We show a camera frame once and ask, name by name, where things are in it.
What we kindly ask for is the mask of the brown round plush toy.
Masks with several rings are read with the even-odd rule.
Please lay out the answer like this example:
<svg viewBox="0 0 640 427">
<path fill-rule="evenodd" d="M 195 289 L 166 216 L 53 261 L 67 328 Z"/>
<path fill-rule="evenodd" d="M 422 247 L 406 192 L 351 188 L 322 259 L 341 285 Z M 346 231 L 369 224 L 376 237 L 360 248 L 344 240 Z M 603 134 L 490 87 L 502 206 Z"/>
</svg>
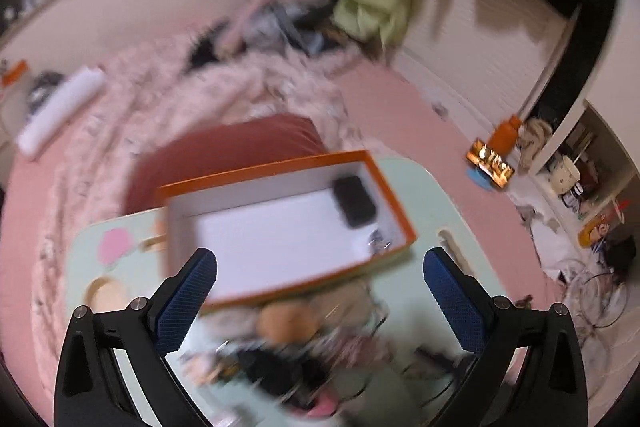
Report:
<svg viewBox="0 0 640 427">
<path fill-rule="evenodd" d="M 257 334 L 270 343 L 308 343 L 321 329 L 314 309 L 300 300 L 277 301 L 260 311 Z"/>
</svg>

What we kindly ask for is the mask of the black small case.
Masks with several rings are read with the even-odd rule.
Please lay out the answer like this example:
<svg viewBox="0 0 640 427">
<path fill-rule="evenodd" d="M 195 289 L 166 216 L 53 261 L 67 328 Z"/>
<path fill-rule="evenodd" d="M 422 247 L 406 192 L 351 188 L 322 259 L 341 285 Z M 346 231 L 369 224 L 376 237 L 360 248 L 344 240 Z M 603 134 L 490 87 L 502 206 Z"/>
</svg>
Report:
<svg viewBox="0 0 640 427">
<path fill-rule="evenodd" d="M 332 191 L 338 208 L 352 229 L 374 221 L 376 206 L 359 176 L 342 176 L 336 179 Z"/>
</svg>

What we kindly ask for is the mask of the white patterned mug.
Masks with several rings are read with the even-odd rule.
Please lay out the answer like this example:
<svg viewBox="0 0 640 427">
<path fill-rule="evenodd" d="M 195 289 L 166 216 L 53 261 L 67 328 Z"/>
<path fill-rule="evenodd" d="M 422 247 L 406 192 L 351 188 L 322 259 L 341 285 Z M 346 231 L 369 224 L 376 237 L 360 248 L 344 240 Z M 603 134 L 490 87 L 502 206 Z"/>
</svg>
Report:
<svg viewBox="0 0 640 427">
<path fill-rule="evenodd" d="M 549 176 L 551 190 L 558 196 L 570 191 L 579 181 L 579 169 L 568 156 L 562 156 L 555 163 Z"/>
</svg>

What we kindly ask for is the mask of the smartphone on blue stand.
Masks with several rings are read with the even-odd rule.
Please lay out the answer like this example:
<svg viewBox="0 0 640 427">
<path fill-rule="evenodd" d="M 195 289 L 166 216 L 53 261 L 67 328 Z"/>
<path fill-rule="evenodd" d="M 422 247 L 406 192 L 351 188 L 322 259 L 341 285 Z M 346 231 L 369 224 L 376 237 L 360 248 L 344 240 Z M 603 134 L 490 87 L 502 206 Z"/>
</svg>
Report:
<svg viewBox="0 0 640 427">
<path fill-rule="evenodd" d="M 485 190 L 503 191 L 514 175 L 515 170 L 482 140 L 474 141 L 465 157 L 471 165 L 469 177 Z"/>
</svg>

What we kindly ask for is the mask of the orange water bottle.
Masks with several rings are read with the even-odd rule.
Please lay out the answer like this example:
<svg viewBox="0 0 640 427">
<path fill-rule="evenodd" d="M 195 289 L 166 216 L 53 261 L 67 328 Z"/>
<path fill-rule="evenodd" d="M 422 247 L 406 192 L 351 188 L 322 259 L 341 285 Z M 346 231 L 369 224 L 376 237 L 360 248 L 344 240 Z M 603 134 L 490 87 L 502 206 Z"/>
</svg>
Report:
<svg viewBox="0 0 640 427">
<path fill-rule="evenodd" d="M 521 125 L 520 117 L 512 115 L 492 132 L 487 146 L 501 158 L 507 158 L 518 142 L 518 132 L 520 132 Z"/>
</svg>

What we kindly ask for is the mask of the orange gradient storage box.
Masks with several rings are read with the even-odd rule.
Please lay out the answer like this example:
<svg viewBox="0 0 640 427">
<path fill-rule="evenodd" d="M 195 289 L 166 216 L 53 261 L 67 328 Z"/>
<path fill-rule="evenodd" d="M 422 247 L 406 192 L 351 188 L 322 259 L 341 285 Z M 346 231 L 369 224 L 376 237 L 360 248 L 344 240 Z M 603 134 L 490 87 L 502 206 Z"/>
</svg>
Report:
<svg viewBox="0 0 640 427">
<path fill-rule="evenodd" d="M 334 195 L 356 176 L 375 207 L 352 227 Z M 358 277 L 399 257 L 416 241 L 405 209 L 365 150 L 270 162 L 160 188 L 164 277 L 198 248 L 213 251 L 217 280 L 204 310 L 308 293 Z"/>
</svg>

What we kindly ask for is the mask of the dark red cushion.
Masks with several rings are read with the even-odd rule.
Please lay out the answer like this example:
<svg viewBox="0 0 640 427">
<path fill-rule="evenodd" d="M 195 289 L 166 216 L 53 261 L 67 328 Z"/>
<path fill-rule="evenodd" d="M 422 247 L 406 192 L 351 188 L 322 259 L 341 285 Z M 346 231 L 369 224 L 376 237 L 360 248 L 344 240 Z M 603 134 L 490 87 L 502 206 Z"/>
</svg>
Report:
<svg viewBox="0 0 640 427">
<path fill-rule="evenodd" d="M 312 121 L 293 114 L 201 127 L 142 155 L 120 212 L 152 209 L 158 189 L 167 184 L 327 151 Z"/>
</svg>

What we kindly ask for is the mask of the white foam roll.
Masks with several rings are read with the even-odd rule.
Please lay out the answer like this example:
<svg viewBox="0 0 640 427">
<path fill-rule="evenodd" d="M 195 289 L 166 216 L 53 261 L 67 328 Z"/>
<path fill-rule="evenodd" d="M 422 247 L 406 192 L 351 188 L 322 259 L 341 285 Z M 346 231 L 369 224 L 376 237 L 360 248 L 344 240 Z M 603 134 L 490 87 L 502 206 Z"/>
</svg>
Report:
<svg viewBox="0 0 640 427">
<path fill-rule="evenodd" d="M 103 89 L 106 74 L 99 67 L 81 67 L 67 77 L 35 111 L 15 144 L 29 160 L 36 159 L 67 121 Z"/>
</svg>

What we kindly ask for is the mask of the pink floral blanket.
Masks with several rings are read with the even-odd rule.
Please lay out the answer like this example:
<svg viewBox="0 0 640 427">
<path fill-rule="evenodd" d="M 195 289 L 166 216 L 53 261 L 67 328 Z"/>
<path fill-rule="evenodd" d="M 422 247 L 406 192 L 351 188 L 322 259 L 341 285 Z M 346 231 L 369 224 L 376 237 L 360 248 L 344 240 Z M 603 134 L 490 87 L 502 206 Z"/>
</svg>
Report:
<svg viewBox="0 0 640 427">
<path fill-rule="evenodd" d="M 387 155 L 349 118 L 333 78 L 361 60 L 351 44 L 317 58 L 292 49 L 250 52 L 186 74 L 194 32 L 144 42 L 106 63 L 105 91 L 81 117 L 55 171 L 32 272 L 32 339 L 49 372 L 62 345 L 63 265 L 76 234 L 122 208 L 134 167 L 145 153 L 204 124 L 236 124 L 277 113 L 308 117 L 332 152 Z"/>
</svg>

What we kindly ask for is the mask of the small orange box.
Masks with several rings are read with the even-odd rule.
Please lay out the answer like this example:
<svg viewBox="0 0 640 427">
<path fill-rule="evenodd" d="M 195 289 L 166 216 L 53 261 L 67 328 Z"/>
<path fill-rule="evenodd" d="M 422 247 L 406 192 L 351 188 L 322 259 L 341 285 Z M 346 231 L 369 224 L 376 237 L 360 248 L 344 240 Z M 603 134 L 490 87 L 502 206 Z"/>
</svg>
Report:
<svg viewBox="0 0 640 427">
<path fill-rule="evenodd" d="M 9 87 L 11 84 L 20 81 L 29 72 L 28 63 L 24 60 L 18 61 L 9 66 L 6 61 L 1 62 L 1 86 Z"/>
</svg>

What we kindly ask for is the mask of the pile of clothes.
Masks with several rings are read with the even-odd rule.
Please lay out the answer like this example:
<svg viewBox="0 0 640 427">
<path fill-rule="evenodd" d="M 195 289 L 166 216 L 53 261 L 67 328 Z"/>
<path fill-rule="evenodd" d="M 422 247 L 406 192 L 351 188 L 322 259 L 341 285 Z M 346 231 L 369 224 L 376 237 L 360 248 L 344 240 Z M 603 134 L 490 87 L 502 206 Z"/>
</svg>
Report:
<svg viewBox="0 0 640 427">
<path fill-rule="evenodd" d="M 332 22 L 338 0 L 245 0 L 234 15 L 206 28 L 194 41 L 183 72 L 223 63 L 246 52 L 310 58 L 347 48 L 354 40 Z"/>
</svg>

